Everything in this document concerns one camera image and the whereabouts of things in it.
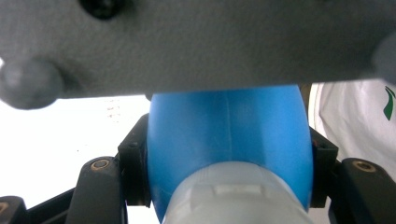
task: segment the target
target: blue plastic part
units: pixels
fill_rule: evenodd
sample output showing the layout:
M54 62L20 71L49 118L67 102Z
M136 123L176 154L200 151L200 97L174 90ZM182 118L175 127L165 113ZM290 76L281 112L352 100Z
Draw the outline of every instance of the blue plastic part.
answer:
M312 147L296 86L156 94L148 120L148 178L163 220L187 176L221 161L247 161L280 176L307 208Z

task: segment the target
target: gray panel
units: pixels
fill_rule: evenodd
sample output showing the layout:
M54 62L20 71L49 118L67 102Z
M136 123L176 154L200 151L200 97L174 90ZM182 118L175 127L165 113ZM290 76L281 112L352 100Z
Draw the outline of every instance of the gray panel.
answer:
M394 0L138 0L110 21L78 1L1 0L0 57L44 58L64 98L372 77Z

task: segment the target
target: black plastic mount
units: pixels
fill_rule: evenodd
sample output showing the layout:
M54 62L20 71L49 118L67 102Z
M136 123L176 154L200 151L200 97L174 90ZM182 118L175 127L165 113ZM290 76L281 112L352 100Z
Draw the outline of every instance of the black plastic mount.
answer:
M331 223L396 223L396 183L381 166L345 159L330 180Z
M140 118L119 145L122 185L128 205L149 207L149 178L147 168L147 133L149 114Z
M328 196L329 180L337 163L338 147L310 128L314 157L314 186L310 207L323 208Z
M23 199L0 198L0 223L127 223L126 203L149 206L144 115L119 146L116 158L85 163L75 189L26 210ZM332 199L331 223L396 223L396 184L377 164L336 160L338 148L311 129L314 187L311 207Z

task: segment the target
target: white cap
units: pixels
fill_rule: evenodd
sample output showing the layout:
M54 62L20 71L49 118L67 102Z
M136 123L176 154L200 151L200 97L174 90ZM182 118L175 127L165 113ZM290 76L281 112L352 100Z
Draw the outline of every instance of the white cap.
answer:
M289 186L248 162L221 162L190 175L175 190L164 224L312 223Z

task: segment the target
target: screw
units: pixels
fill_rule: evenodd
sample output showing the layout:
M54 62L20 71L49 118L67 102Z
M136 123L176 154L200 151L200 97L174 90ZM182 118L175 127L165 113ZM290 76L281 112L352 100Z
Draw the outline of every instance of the screw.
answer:
M91 169L92 169L93 171L101 170L101 169L103 169L103 168L106 168L109 164L110 164L110 161L108 161L108 160L99 160L99 161L95 161L95 162L91 165Z
M376 171L375 167L372 164L367 163L365 161L353 161L352 164L356 168L358 168L364 172L373 173Z

